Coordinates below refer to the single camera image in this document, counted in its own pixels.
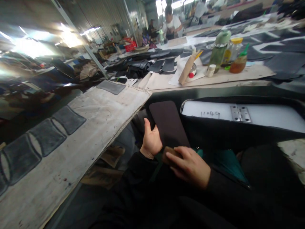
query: plastic bottle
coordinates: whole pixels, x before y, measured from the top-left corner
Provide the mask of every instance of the plastic bottle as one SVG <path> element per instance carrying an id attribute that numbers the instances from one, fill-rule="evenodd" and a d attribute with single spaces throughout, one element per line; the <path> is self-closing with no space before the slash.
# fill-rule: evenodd
<path id="1" fill-rule="evenodd" d="M 231 32 L 228 30 L 221 31 L 216 37 L 215 45 L 212 50 L 212 54 L 209 62 L 209 65 L 212 64 L 216 65 L 215 73 L 217 73 L 220 68 L 223 55 L 225 54 L 230 38 L 231 38 Z"/>
<path id="2" fill-rule="evenodd" d="M 242 47 L 242 40 L 244 38 L 232 38 L 227 50 L 225 51 L 225 55 L 223 56 L 222 62 L 224 64 L 232 63 L 239 55 L 241 47 Z"/>
<path id="3" fill-rule="evenodd" d="M 241 73 L 247 63 L 247 50 L 248 50 L 249 44 L 247 44 L 247 47 L 245 50 L 239 55 L 239 57 L 234 60 L 233 64 L 230 67 L 229 72 L 231 73 Z"/>
<path id="4" fill-rule="evenodd" d="M 159 30 L 159 36 L 160 36 L 160 43 L 161 45 L 164 45 L 164 37 L 163 37 L 163 30 Z"/>

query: corrugated metal wall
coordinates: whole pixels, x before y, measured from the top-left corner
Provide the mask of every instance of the corrugated metal wall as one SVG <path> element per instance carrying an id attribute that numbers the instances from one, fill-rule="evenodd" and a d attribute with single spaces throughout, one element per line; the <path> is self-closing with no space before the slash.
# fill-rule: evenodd
<path id="1" fill-rule="evenodd" d="M 147 18 L 144 4 L 140 0 L 126 0 L 129 15 L 133 24 L 136 21 L 139 29 L 146 26 Z M 71 20 L 80 32 L 89 28 L 101 26 L 102 29 L 90 32 L 87 37 L 94 38 L 97 43 L 101 42 L 101 37 L 111 38 L 111 25 L 119 24 L 121 30 L 129 29 L 132 34 L 132 28 L 128 20 L 128 14 L 123 0 L 75 0 L 68 5 L 71 14 Z"/>

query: metal hinge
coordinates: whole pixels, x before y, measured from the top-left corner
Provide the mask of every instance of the metal hinge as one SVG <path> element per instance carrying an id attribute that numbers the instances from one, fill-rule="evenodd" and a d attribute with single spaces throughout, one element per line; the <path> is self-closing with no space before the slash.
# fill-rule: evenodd
<path id="1" fill-rule="evenodd" d="M 230 107 L 233 121 L 252 122 L 247 107 L 243 105 Z"/>

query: small brown tool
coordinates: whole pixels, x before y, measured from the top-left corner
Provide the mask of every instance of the small brown tool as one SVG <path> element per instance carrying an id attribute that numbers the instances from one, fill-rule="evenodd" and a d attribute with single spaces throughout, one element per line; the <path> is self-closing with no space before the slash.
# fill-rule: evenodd
<path id="1" fill-rule="evenodd" d="M 166 156 L 166 152 L 169 152 L 169 153 L 171 153 L 171 154 L 173 154 L 173 155 L 175 155 L 177 157 L 180 157 L 180 158 L 183 158 L 182 155 L 180 153 L 178 153 L 177 151 L 175 151 L 173 148 L 170 148 L 168 146 L 166 146 L 164 148 L 164 151 L 163 151 L 163 154 L 162 154 L 162 161 L 165 164 L 167 164 L 167 165 L 169 165 L 171 167 L 174 167 L 176 169 L 179 169 L 179 167 L 174 162 L 172 162 L 170 159 L 168 159 L 168 157 Z"/>

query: red container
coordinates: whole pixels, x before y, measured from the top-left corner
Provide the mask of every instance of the red container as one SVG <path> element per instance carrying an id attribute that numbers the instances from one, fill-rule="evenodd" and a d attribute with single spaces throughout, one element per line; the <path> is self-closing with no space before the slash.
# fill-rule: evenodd
<path id="1" fill-rule="evenodd" d="M 126 52 L 133 51 L 135 47 L 137 47 L 137 43 L 135 41 L 133 41 L 130 45 L 124 46 L 124 48 L 126 49 Z"/>

